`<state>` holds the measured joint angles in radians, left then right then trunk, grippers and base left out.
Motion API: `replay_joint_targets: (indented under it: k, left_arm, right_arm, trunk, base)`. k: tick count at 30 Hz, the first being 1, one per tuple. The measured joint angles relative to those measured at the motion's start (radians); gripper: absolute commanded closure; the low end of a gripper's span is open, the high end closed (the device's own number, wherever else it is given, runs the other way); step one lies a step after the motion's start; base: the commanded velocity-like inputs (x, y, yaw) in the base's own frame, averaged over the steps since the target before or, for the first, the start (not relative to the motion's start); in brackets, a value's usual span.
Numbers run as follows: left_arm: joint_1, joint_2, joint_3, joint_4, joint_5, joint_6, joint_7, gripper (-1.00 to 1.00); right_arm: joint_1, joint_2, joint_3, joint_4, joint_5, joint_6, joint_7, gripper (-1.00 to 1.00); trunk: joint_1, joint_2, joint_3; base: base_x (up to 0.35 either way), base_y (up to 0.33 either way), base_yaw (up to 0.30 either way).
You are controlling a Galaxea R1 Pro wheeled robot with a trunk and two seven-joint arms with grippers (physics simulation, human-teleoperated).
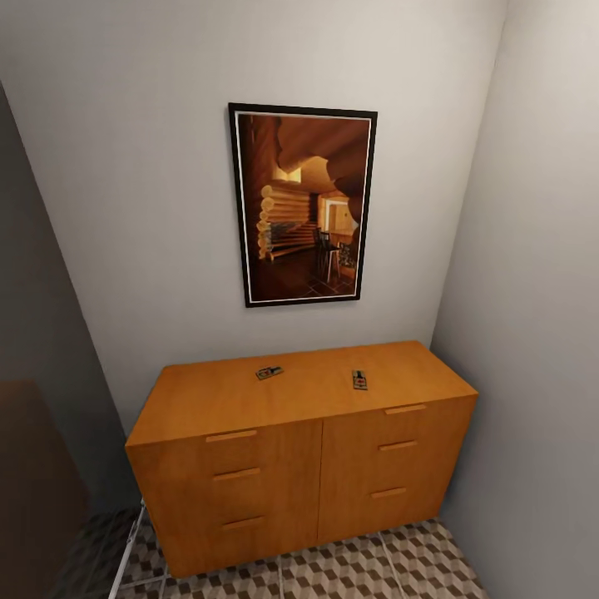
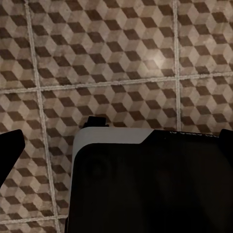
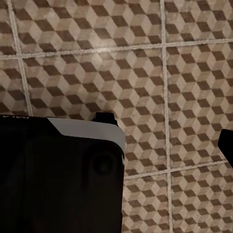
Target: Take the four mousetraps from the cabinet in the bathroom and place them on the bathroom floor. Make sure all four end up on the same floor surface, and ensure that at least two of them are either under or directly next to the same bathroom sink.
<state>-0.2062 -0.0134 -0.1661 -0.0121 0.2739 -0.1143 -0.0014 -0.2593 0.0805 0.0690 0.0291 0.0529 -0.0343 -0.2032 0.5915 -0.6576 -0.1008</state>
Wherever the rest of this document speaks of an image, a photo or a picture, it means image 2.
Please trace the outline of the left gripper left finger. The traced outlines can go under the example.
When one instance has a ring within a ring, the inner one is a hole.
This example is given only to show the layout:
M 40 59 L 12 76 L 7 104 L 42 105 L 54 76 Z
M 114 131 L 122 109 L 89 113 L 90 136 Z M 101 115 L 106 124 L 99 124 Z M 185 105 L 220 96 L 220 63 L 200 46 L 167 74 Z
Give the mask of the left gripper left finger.
M 0 187 L 25 149 L 21 129 L 0 134 Z

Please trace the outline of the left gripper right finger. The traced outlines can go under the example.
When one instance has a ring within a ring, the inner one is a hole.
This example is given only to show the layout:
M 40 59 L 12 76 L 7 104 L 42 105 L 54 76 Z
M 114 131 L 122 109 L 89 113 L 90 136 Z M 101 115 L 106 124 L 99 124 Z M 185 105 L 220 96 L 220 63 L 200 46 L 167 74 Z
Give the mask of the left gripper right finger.
M 233 168 L 233 131 L 222 129 L 217 146 Z

